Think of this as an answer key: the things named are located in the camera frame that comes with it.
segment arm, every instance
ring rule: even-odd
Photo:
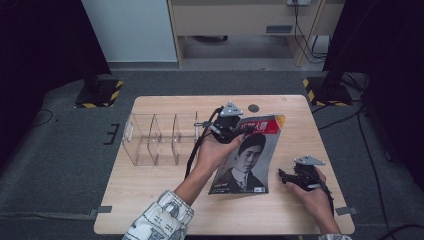
[[[199,149],[196,166],[172,192],[165,191],[137,218],[123,240],[184,239],[194,211],[190,207],[225,157],[240,145],[242,136],[229,144],[207,135]]]
[[[316,170],[321,180],[325,182],[324,174],[318,168]],[[313,216],[321,234],[340,234],[340,228],[334,220],[328,197],[321,188],[307,192],[291,182],[288,182],[287,186],[300,198],[306,210]],[[329,237],[330,235],[322,236],[320,239],[331,239]]]
[[[206,136],[200,146],[196,166],[174,190],[175,194],[192,205],[222,160],[241,144],[242,139],[240,135],[229,144],[221,144],[212,135]]]

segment black strap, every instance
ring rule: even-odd
[[[186,168],[186,174],[185,174],[184,179],[186,179],[187,176],[190,174],[191,165],[193,164],[194,157],[196,156],[197,150],[199,149],[200,145],[202,145],[203,139],[206,137],[205,135],[206,135],[206,132],[207,132],[210,124],[212,123],[212,119],[215,117],[215,115],[217,113],[221,112],[222,109],[223,109],[223,107],[215,109],[215,111],[212,113],[211,117],[209,118],[209,121],[207,121],[203,124],[203,127],[205,129],[203,130],[202,135],[197,139],[196,144],[194,144],[193,151],[191,151],[190,158],[187,161],[187,168]]]

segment gray carpet floor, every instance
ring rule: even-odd
[[[74,101],[82,81],[45,96],[43,110],[23,138],[13,161],[0,178],[0,214],[63,213],[86,215],[100,206],[118,152],[123,126],[138,96],[300,94],[302,80],[319,72],[283,71],[132,71],[114,72],[124,84],[109,108],[78,109]],[[353,99],[360,94],[349,88]],[[361,106],[311,106],[318,128],[354,114]],[[346,202],[356,207],[354,239],[379,239],[387,233],[376,181],[381,187],[390,228],[424,223],[424,194],[401,163],[389,162],[369,119],[357,117],[320,130]],[[108,132],[119,124],[112,145]],[[370,149],[370,159],[360,125]],[[0,239],[120,239],[99,236],[94,220],[53,220],[35,217],[0,218]],[[396,239],[420,239],[424,230],[408,228]],[[298,239],[297,236],[222,237],[222,239]],[[216,239],[190,236],[187,239]],[[304,236],[304,239],[317,239]]]

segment wooden table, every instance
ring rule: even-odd
[[[198,113],[199,121],[209,119],[213,110],[228,101],[244,111],[256,104],[255,114],[281,112],[286,115],[277,149],[269,169],[269,194],[208,195],[212,179],[193,204],[196,214],[190,223],[192,235],[276,235],[317,234],[313,218],[299,199],[281,183],[278,168],[293,173],[295,158],[309,154],[327,164],[320,166],[327,176],[335,208],[345,207],[342,192],[334,175],[317,126],[305,97],[301,95],[239,96],[148,96],[135,100],[134,114]],[[174,190],[184,178],[185,162],[169,166],[134,166],[121,145],[113,167],[102,206],[112,206],[110,213],[99,213],[94,225],[98,234],[124,234],[131,223],[166,190]],[[341,231],[353,233],[350,215],[335,216]]]

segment yellow and black tape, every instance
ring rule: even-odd
[[[103,101],[103,102],[83,102],[80,104],[75,104],[75,107],[77,108],[97,108],[97,107],[111,107],[115,101],[116,98],[119,95],[119,91],[121,90],[122,84],[124,82],[123,81],[117,81],[114,90],[112,91],[110,97],[108,97],[107,101]]]
[[[317,105],[317,106],[348,106],[349,105],[349,103],[342,102],[342,101],[318,100],[311,88],[311,85],[309,84],[308,79],[303,79],[303,86],[306,89],[306,93],[308,94],[309,101],[311,102],[312,105]]]

